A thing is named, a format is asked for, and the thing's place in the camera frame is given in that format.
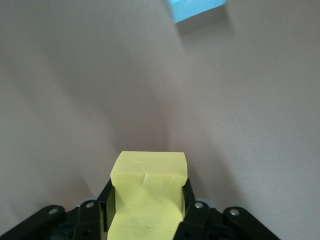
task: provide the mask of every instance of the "gray surface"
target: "gray surface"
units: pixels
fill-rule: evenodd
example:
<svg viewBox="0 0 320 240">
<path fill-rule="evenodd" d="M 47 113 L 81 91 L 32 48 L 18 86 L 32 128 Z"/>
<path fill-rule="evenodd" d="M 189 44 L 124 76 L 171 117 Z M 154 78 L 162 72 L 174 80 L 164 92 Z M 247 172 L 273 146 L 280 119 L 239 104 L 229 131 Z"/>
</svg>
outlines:
<svg viewBox="0 0 320 240">
<path fill-rule="evenodd" d="M 320 237 L 319 1 L 0 3 L 0 234 L 96 196 L 122 150 L 182 151 L 197 197 Z"/>
</svg>

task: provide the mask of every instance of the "blue object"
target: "blue object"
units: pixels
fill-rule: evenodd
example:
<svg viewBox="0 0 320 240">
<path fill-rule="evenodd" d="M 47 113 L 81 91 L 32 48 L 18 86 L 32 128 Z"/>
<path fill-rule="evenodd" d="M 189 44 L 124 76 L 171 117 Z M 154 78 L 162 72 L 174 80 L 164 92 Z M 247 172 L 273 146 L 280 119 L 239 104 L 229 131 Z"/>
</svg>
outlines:
<svg viewBox="0 0 320 240">
<path fill-rule="evenodd" d="M 227 0 L 168 0 L 175 23 L 224 5 Z"/>
</svg>

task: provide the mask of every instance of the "yellow sponge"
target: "yellow sponge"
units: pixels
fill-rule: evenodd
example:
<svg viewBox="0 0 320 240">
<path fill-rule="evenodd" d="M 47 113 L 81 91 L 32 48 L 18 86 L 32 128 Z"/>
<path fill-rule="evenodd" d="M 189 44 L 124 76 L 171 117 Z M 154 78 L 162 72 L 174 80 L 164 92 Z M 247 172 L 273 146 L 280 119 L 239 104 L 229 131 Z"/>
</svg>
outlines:
<svg viewBox="0 0 320 240">
<path fill-rule="evenodd" d="M 115 216 L 108 240 L 172 240 L 183 220 L 183 152 L 123 151 L 111 171 Z"/>
</svg>

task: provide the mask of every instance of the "screw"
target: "screw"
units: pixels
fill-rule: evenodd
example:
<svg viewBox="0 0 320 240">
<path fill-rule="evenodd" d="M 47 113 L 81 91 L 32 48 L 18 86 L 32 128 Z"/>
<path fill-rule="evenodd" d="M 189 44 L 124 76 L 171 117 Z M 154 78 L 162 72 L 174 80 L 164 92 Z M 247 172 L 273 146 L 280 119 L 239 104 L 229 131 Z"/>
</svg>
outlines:
<svg viewBox="0 0 320 240">
<path fill-rule="evenodd" d="M 85 206 L 86 206 L 87 208 L 91 208 L 91 207 L 93 207 L 94 205 L 95 205 L 94 202 L 91 201 L 91 202 L 88 202 Z"/>
<path fill-rule="evenodd" d="M 202 209 L 203 207 L 204 207 L 204 205 L 201 203 L 201 202 L 196 202 L 195 204 L 194 204 L 194 206 L 197 208 L 197 209 Z"/>
<path fill-rule="evenodd" d="M 240 212 L 237 209 L 234 209 L 234 208 L 230 209 L 230 213 L 233 216 L 239 216 L 240 215 Z"/>
<path fill-rule="evenodd" d="M 57 207 L 54 207 L 52 208 L 50 211 L 48 211 L 48 214 L 55 214 L 56 212 L 58 212 L 58 208 Z"/>
</svg>

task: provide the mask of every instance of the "yellow foam block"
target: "yellow foam block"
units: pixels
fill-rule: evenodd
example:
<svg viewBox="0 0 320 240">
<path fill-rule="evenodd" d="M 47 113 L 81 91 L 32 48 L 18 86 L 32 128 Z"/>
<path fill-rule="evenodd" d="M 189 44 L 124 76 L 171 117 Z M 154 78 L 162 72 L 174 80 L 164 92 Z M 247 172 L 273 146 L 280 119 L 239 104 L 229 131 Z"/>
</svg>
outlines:
<svg viewBox="0 0 320 240">
<path fill-rule="evenodd" d="M 183 220 L 183 152 L 123 151 L 111 171 L 115 216 L 108 240 L 172 240 Z"/>
</svg>

